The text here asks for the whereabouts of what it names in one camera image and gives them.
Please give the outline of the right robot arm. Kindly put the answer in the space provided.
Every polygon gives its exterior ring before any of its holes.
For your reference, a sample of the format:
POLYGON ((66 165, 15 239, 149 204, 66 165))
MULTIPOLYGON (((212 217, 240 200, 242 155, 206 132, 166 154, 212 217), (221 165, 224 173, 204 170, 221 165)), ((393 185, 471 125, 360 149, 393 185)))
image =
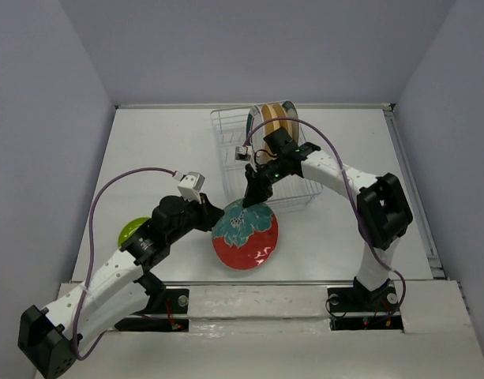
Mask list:
POLYGON ((246 162, 244 207, 267 201, 280 180, 297 175, 317 182, 350 204, 364 240, 362 261, 344 304, 348 311, 373 308, 387 296, 392 258, 413 215, 400 180, 393 174, 368 174, 342 162, 338 152, 306 142, 298 144, 285 129, 265 137, 271 159, 258 163, 249 146, 238 146, 235 158, 246 162))

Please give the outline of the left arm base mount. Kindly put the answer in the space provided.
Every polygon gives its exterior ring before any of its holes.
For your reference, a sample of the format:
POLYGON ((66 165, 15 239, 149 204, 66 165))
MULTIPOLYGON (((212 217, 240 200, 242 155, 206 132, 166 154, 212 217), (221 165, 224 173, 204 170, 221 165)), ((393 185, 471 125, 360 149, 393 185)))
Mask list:
POLYGON ((114 325, 118 332, 188 332, 189 288, 169 287, 160 300, 114 325))

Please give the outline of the dark green lettered plate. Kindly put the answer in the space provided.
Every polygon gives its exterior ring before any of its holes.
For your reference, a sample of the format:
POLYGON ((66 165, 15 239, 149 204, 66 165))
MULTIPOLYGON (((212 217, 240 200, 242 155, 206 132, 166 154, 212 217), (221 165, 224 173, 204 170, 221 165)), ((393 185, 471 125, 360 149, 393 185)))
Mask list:
POLYGON ((288 120, 289 125, 289 134, 293 138, 293 140, 298 143, 299 142, 299 135, 300 135, 300 125, 296 122, 298 119, 298 112, 293 102, 290 100, 284 101, 282 103, 282 107, 285 110, 285 113, 290 120, 288 120))

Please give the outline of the white plate green red rim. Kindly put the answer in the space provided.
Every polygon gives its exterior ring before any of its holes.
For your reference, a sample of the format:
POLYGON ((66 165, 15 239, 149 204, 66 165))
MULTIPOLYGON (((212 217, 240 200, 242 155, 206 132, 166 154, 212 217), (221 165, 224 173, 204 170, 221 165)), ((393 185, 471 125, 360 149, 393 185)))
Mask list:
POLYGON ((264 147, 264 136, 265 129, 261 127, 256 132, 254 130, 263 122, 262 109, 259 105, 253 105, 249 109, 249 113, 246 119, 246 137, 253 133, 250 137, 249 146, 253 148, 254 151, 262 149, 264 147))

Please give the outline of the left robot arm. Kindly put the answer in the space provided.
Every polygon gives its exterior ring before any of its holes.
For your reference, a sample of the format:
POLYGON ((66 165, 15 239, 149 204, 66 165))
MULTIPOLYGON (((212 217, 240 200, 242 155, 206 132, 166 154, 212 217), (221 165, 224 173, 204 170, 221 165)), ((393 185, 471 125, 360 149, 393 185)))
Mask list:
POLYGON ((187 175, 180 195, 163 197, 149 220, 138 227, 99 269, 88 268, 85 281, 43 308, 21 315, 17 346, 45 378, 62 376, 86 359, 103 333, 123 318, 170 308, 165 284, 152 269, 171 246, 191 231, 211 233, 229 247, 249 247, 258 257, 269 252, 264 234, 278 235, 275 213, 264 203, 244 207, 234 201, 212 205, 187 175))

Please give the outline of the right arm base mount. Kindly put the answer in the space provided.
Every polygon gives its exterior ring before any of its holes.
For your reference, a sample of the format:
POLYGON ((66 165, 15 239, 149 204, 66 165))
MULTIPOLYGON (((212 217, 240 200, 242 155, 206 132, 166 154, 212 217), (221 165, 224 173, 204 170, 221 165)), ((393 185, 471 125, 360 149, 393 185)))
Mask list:
POLYGON ((341 331, 403 331, 403 320, 397 306, 399 299, 394 286, 384 289, 374 300, 355 297, 353 287, 330 287, 325 310, 330 316, 333 332, 341 331))

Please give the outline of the teal and red plate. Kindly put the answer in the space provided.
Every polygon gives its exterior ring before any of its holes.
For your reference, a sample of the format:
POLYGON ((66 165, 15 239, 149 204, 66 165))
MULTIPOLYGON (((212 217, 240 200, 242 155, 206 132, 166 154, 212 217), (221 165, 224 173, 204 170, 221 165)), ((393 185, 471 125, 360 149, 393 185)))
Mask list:
POLYGON ((275 251, 279 224, 265 203, 248 208, 242 200, 231 202, 212 229, 212 246, 220 261, 236 271, 249 271, 264 264, 275 251))

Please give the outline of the beige bird pattern plate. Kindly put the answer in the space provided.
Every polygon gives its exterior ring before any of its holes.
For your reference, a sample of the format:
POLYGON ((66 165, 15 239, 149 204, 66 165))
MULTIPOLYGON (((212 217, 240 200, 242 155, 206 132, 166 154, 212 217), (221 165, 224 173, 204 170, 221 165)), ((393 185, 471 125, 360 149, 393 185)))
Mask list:
POLYGON ((273 108, 275 109, 277 116, 279 118, 282 118, 282 117, 286 118, 286 120, 279 120, 279 123, 280 123, 280 126, 283 127, 289 134, 289 125, 287 121, 290 120, 290 118, 287 117, 285 110, 282 107, 282 103, 274 103, 273 108))

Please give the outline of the lime green plate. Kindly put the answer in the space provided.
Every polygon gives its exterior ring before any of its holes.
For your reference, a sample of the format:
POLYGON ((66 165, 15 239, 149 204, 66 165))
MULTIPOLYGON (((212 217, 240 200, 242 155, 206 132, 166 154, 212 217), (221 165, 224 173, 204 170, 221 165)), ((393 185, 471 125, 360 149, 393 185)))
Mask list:
POLYGON ((132 236, 132 234, 141 227, 145 222, 149 220, 149 217, 143 216, 129 221, 120 231, 118 235, 118 246, 121 247, 122 244, 132 236))

